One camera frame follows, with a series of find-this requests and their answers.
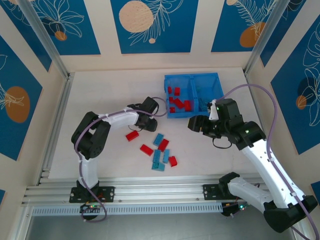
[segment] blue block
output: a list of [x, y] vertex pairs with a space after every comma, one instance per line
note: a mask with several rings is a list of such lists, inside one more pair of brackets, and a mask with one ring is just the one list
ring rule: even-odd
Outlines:
[[170, 149], [164, 150], [164, 155], [163, 155], [163, 163], [167, 164], [169, 161], [169, 154], [170, 154]]
[[154, 150], [154, 154], [153, 154], [153, 163], [159, 163], [160, 162], [160, 155], [161, 155], [161, 151], [160, 150]]
[[320, 181], [311, 184], [312, 190], [315, 194], [316, 199], [320, 203]]
[[152, 170], [163, 172], [165, 170], [165, 165], [161, 162], [154, 162], [152, 164]]
[[156, 145], [157, 147], [159, 147], [159, 145], [163, 139], [164, 139], [164, 136], [162, 134], [158, 133], [155, 140], [153, 141], [153, 145]]

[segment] white table surface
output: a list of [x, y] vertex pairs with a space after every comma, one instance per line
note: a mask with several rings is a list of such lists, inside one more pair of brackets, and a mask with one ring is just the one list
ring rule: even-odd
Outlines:
[[[224, 93], [245, 84], [246, 79], [240, 67], [152, 69], [76, 72], [67, 102], [61, 130], [49, 174], [50, 179], [77, 178], [78, 156], [71, 143], [71, 136], [87, 112], [96, 114], [117, 112], [129, 104], [141, 103], [150, 97], [165, 98], [164, 76], [179, 73], [218, 73]], [[249, 89], [244, 87], [230, 95], [237, 101], [244, 121], [255, 121], [258, 115]], [[160, 102], [159, 114], [164, 105]], [[141, 131], [139, 137], [128, 142], [125, 135], [128, 127], [111, 131], [103, 152], [98, 157], [98, 176], [107, 177], [160, 177], [198, 176], [210, 174], [256, 173], [253, 164], [236, 146], [218, 149], [212, 139], [188, 129], [188, 119], [157, 118], [156, 132]], [[157, 133], [169, 140], [170, 155], [176, 157], [178, 165], [165, 166], [164, 172], [151, 170], [152, 157], [140, 151], [140, 146], [156, 149], [153, 141]], [[228, 146], [226, 139], [215, 142]]]

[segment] blue plastic bin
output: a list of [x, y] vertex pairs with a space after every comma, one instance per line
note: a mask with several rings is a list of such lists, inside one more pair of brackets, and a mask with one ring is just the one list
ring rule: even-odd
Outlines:
[[[172, 94], [168, 93], [168, 87], [172, 88]], [[176, 87], [180, 88], [180, 96], [174, 94]], [[175, 107], [175, 113], [170, 113], [168, 109], [167, 117], [169, 119], [191, 118], [196, 115], [209, 116], [207, 103], [224, 95], [216, 72], [165, 75], [164, 91], [169, 108]], [[189, 100], [191, 111], [185, 111], [184, 108], [179, 109], [174, 103], [169, 103], [169, 97], [179, 98], [183, 103], [185, 100]]]

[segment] metal base plate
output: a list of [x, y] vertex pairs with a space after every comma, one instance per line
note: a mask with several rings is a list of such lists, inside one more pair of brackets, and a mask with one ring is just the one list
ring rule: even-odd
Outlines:
[[[114, 186], [99, 186], [97, 190], [96, 196], [103, 203], [113, 203], [115, 195], [115, 187]], [[80, 203], [84, 204], [86, 202], [94, 203], [96, 202], [93, 196], [89, 196], [84, 194], [82, 190], [79, 190], [78, 187], [73, 187], [71, 189], [71, 194], [69, 198], [69, 203]]]
[[202, 187], [204, 200], [236, 200], [237, 198], [231, 194], [223, 195], [218, 184], [204, 184]]

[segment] red block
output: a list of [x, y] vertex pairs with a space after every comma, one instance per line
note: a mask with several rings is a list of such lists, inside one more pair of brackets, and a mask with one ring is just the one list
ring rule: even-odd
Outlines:
[[131, 140], [139, 137], [139, 133], [137, 131], [130, 132], [129, 134], [125, 135], [126, 139], [130, 142]]
[[149, 156], [151, 156], [154, 153], [154, 151], [150, 147], [144, 144], [140, 147], [140, 150]]
[[186, 112], [191, 112], [191, 104], [190, 104], [190, 101], [189, 100], [185, 100], [184, 101], [184, 110]]
[[175, 96], [180, 96], [180, 87], [175, 87], [174, 88], [174, 95]]
[[173, 103], [178, 107], [178, 109], [183, 109], [185, 106], [179, 98], [173, 100]]
[[171, 167], [174, 167], [174, 166], [177, 166], [177, 165], [178, 165], [177, 159], [176, 159], [175, 156], [170, 156], [170, 157], [169, 157], [169, 163], [170, 163]]
[[160, 150], [161, 152], [163, 152], [166, 147], [168, 146], [169, 144], [169, 141], [167, 139], [163, 139], [162, 142], [160, 143], [159, 147], [158, 147], [158, 150]]

